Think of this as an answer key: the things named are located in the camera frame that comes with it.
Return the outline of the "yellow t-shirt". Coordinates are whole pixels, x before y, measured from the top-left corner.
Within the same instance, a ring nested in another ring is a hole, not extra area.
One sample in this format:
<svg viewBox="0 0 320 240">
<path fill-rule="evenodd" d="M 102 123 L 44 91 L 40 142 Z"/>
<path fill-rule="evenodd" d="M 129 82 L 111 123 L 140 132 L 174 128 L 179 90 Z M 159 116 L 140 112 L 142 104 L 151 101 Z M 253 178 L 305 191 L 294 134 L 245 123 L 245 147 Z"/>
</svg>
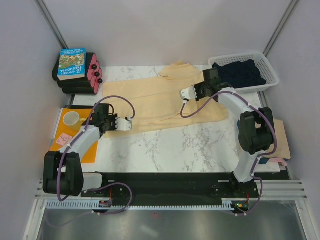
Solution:
<svg viewBox="0 0 320 240">
<path fill-rule="evenodd" d="M 113 105 L 119 117 L 130 117 L 132 108 L 135 109 L 131 130 L 108 131 L 104 137 L 122 137 L 227 119 L 228 110 L 214 100 L 196 115 L 181 118 L 180 114 L 188 116 L 198 110 L 206 99 L 191 100 L 183 107 L 180 91 L 203 80 L 200 70 L 178 61 L 166 66 L 156 77 L 104 83 L 103 96 L 112 97 L 105 102 Z"/>
</svg>

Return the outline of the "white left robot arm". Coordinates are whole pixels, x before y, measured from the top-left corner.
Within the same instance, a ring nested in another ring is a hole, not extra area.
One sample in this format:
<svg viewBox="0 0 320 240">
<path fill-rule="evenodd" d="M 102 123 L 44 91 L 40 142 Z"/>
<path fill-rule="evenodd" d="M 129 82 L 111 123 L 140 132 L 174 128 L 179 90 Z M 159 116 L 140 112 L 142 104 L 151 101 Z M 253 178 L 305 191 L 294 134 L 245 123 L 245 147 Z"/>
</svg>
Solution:
<svg viewBox="0 0 320 240">
<path fill-rule="evenodd" d="M 44 157 L 43 191 L 59 196 L 78 196 L 84 187 L 82 158 L 107 131 L 116 130 L 117 114 L 109 113 L 113 106 L 100 103 L 89 117 L 80 121 L 77 134 L 57 151 Z"/>
</svg>

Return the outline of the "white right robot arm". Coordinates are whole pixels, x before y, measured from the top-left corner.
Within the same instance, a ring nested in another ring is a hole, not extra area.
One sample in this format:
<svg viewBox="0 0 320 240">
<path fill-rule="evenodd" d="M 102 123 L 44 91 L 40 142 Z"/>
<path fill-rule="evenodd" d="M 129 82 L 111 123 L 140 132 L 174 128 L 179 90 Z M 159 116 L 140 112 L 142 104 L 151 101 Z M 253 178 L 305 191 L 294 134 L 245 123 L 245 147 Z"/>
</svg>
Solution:
<svg viewBox="0 0 320 240">
<path fill-rule="evenodd" d="M 273 112 L 270 108 L 256 108 L 236 92 L 229 83 L 222 82 L 218 69 L 204 70 L 203 82 L 196 84 L 196 100 L 210 97 L 224 105 L 237 119 L 239 162 L 233 174 L 236 178 L 229 184 L 235 197 L 247 191 L 246 182 L 254 178 L 260 158 L 275 153 L 278 148 Z"/>
</svg>

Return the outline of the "orange board with black border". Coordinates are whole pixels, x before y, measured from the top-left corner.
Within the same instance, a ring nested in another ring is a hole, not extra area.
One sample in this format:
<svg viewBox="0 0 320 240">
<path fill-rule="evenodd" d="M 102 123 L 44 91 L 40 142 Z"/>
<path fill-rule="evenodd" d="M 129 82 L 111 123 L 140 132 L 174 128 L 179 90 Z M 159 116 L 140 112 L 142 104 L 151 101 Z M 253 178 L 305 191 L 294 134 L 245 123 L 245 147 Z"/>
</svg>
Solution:
<svg viewBox="0 0 320 240">
<path fill-rule="evenodd" d="M 72 130 L 70 127 L 65 125 L 63 122 L 64 116 L 69 112 L 77 112 L 81 119 L 87 118 L 91 112 L 91 109 L 89 108 L 80 108 L 80 109 L 70 109 L 70 108 L 62 108 L 59 113 L 58 121 L 57 121 L 57 127 L 55 130 L 55 133 L 53 134 L 53 140 L 51 141 L 51 145 L 49 150 L 50 151 L 57 151 L 60 148 L 62 148 L 65 144 L 63 143 L 60 145 L 57 143 L 58 138 L 62 135 L 68 135 L 71 137 L 74 137 L 77 133 Z M 96 154 L 97 154 L 97 148 L 98 148 L 98 141 L 96 141 L 86 152 L 86 154 L 83 156 L 81 163 L 82 164 L 93 164 L 96 160 Z"/>
</svg>

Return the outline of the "yellow mug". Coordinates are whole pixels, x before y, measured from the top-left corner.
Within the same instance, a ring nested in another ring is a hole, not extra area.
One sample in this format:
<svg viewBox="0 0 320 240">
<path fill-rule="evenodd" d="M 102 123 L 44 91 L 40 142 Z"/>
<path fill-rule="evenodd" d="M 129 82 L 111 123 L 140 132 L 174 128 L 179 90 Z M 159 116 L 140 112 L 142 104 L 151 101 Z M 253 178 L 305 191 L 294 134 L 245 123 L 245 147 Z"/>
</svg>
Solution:
<svg viewBox="0 0 320 240">
<path fill-rule="evenodd" d="M 67 112 L 63 117 L 63 123 L 74 132 L 78 132 L 85 121 L 76 111 Z"/>
</svg>

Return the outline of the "navy t-shirt in basket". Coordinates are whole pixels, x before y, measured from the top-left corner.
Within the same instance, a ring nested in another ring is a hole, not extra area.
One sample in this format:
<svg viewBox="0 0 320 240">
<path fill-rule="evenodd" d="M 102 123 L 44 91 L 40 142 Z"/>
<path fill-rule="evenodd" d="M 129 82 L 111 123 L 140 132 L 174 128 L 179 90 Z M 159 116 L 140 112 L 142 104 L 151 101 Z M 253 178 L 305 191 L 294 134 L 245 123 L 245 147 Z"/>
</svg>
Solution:
<svg viewBox="0 0 320 240">
<path fill-rule="evenodd" d="M 252 59 L 236 61 L 224 66 L 215 62 L 212 67 L 218 69 L 222 82 L 228 82 L 235 89 L 262 86 L 267 83 Z"/>
</svg>

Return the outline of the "pink and black case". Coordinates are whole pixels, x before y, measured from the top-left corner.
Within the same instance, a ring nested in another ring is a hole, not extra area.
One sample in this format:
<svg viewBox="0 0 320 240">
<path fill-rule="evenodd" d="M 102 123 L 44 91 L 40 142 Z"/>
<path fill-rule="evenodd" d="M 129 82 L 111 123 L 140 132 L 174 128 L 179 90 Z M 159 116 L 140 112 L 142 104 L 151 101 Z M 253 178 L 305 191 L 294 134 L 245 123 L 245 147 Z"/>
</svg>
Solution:
<svg viewBox="0 0 320 240">
<path fill-rule="evenodd" d="M 52 78 L 65 94 L 87 94 L 96 95 L 100 85 L 103 83 L 103 71 L 100 67 L 97 55 L 93 52 L 86 53 L 85 77 L 59 80 L 57 77 L 59 59 L 57 59 L 52 70 Z"/>
</svg>

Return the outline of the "pink cube block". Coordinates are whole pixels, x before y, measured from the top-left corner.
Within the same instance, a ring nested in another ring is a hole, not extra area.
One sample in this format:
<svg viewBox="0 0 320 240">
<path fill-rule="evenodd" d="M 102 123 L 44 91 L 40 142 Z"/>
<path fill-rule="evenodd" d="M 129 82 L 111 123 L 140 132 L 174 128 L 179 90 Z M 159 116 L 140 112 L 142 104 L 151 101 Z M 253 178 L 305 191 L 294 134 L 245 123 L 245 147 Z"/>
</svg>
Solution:
<svg viewBox="0 0 320 240">
<path fill-rule="evenodd" d="M 59 146 L 63 147 L 65 145 L 67 145 L 71 140 L 72 140 L 72 136 L 66 134 L 66 133 L 62 133 L 57 140 L 55 141 Z"/>
</svg>

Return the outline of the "white plastic basket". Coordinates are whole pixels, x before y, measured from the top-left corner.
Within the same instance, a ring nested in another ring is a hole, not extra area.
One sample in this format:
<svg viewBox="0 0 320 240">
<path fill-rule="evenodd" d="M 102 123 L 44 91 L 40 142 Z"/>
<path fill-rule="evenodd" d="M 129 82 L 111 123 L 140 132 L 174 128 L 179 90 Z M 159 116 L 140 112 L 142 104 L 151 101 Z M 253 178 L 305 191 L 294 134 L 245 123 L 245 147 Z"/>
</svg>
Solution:
<svg viewBox="0 0 320 240">
<path fill-rule="evenodd" d="M 218 70 L 223 83 L 238 93 L 263 92 L 280 82 L 275 70 L 261 52 L 247 52 L 211 57 L 209 66 Z"/>
</svg>

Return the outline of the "blue illustrated book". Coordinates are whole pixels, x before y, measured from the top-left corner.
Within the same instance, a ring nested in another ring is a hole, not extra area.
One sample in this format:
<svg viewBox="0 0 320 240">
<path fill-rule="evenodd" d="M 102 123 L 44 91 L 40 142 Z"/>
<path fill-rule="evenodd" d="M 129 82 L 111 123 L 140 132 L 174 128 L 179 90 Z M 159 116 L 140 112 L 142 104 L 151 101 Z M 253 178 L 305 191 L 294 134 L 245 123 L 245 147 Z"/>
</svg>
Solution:
<svg viewBox="0 0 320 240">
<path fill-rule="evenodd" d="M 85 48 L 69 48 L 60 51 L 57 71 L 57 78 L 60 81 L 83 78 L 85 68 Z"/>
</svg>

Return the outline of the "folded pink and blue clothes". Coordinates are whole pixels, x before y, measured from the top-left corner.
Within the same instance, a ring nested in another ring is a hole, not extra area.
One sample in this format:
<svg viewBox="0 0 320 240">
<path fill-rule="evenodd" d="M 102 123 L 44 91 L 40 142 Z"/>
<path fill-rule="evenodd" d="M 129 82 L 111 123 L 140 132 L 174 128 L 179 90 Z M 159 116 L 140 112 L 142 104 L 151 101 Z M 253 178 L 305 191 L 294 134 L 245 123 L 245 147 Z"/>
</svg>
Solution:
<svg viewBox="0 0 320 240">
<path fill-rule="evenodd" d="M 266 158 L 266 157 L 262 157 L 259 160 L 259 164 L 260 165 L 266 165 L 269 162 L 278 163 L 278 164 L 280 164 L 281 166 L 284 166 L 284 167 L 288 166 L 288 163 L 287 163 L 286 159 L 284 159 L 284 158 L 279 158 L 279 157 Z"/>
</svg>

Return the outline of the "folded beige t-shirt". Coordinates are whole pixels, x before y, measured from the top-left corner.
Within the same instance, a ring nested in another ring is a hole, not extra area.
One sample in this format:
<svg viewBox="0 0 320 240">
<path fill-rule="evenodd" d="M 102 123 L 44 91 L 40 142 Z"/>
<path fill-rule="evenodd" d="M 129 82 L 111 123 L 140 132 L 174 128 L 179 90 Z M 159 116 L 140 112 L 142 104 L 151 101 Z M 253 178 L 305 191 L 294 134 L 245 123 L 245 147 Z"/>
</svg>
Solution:
<svg viewBox="0 0 320 240">
<path fill-rule="evenodd" d="M 270 155 L 272 158 L 291 159 L 291 152 L 288 144 L 288 139 L 285 131 L 284 122 L 274 119 L 275 135 L 277 138 L 277 149 L 275 153 Z"/>
</svg>

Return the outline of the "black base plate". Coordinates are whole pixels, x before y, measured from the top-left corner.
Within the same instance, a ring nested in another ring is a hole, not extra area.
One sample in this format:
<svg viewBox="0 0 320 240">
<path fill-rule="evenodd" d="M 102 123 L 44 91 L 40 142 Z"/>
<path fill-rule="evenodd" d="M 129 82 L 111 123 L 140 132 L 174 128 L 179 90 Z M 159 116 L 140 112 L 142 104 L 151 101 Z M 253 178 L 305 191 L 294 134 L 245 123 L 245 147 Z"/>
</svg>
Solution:
<svg viewBox="0 0 320 240">
<path fill-rule="evenodd" d="M 117 204 L 220 204 L 222 199 L 259 196 L 251 180 L 239 183 L 232 173 L 104 173 L 107 189 L 83 192 L 82 197 L 111 198 Z"/>
</svg>

